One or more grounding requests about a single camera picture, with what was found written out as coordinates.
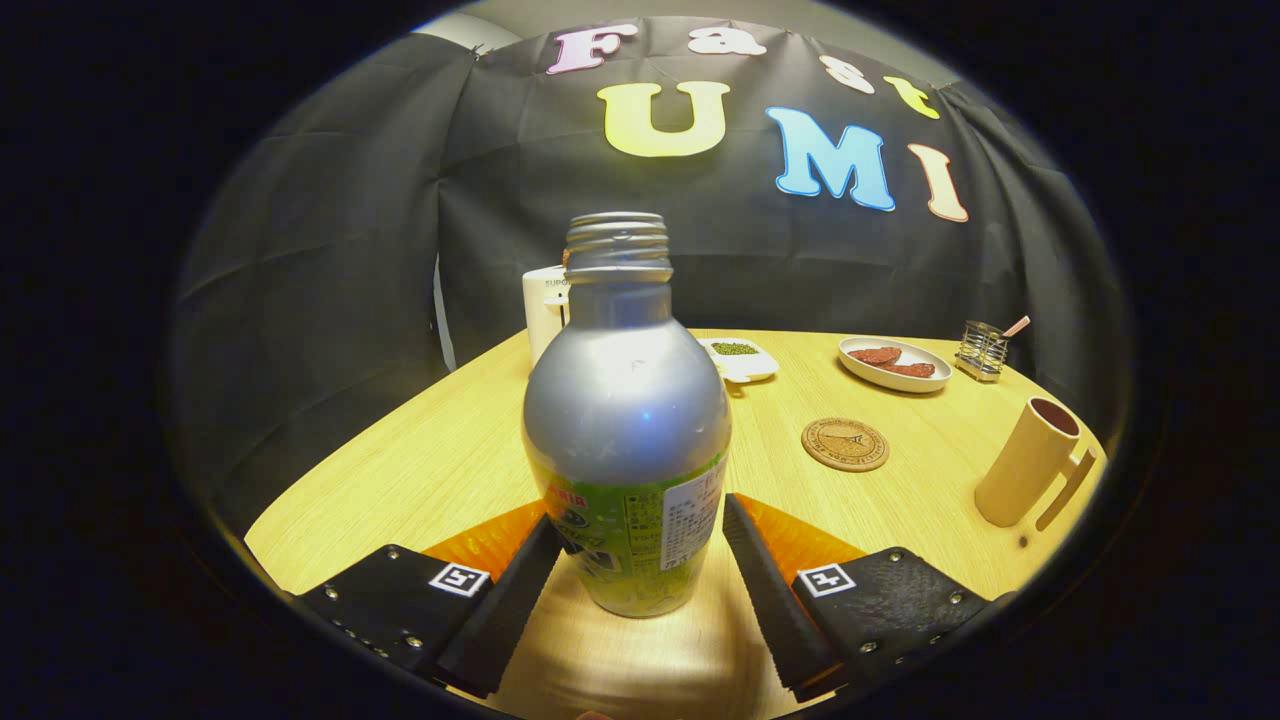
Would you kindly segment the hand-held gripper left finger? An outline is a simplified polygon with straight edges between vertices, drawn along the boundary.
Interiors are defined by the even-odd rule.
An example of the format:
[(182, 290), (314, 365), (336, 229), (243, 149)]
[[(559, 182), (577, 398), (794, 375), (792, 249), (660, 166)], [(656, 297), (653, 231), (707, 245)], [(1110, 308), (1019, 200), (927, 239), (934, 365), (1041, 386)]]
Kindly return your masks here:
[(426, 550), (376, 547), (297, 598), (401, 670), (484, 700), (498, 692), (559, 555), (534, 501)]

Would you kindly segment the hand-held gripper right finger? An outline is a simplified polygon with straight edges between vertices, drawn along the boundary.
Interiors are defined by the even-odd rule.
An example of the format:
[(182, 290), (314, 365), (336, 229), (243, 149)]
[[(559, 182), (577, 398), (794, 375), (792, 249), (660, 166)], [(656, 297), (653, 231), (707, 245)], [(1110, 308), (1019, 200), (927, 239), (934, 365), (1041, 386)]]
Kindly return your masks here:
[(723, 533), (782, 685), (863, 697), (966, 641), (1012, 602), (970, 591), (901, 546), (868, 553), (742, 493)]

